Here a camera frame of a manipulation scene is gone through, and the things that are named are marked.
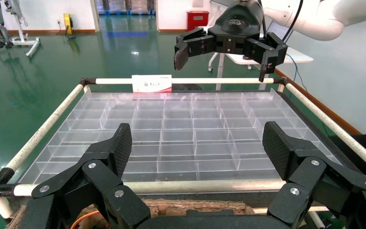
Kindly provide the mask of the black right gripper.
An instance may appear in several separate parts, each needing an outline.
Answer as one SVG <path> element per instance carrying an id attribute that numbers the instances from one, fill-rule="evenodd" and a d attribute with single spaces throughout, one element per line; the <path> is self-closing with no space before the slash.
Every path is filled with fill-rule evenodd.
<path id="1" fill-rule="evenodd" d="M 196 28 L 176 37 L 174 69 L 181 70 L 189 57 L 210 52 L 245 54 L 260 64 L 259 81 L 283 64 L 288 46 L 274 32 L 260 38 L 263 7 L 258 1 L 235 1 L 217 18 L 208 34 Z"/>

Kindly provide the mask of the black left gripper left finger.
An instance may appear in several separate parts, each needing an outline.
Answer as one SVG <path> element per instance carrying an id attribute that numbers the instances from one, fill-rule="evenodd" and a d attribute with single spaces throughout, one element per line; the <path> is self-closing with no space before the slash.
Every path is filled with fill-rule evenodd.
<path id="1" fill-rule="evenodd" d="M 94 204 L 111 229 L 136 229 L 151 217 L 150 209 L 121 177 L 132 151 L 128 123 L 107 140 L 91 144 L 70 168 L 32 191 L 31 228 L 66 229 Z"/>

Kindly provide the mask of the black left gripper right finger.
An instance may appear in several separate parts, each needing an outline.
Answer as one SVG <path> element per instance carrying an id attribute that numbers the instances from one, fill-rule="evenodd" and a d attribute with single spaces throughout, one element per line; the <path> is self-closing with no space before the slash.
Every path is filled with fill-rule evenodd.
<path id="1" fill-rule="evenodd" d="M 324 205 L 347 228 L 366 228 L 366 176 L 333 162 L 312 142 L 288 136 L 274 121 L 262 144 L 285 181 L 267 214 L 296 228 L 313 202 Z"/>

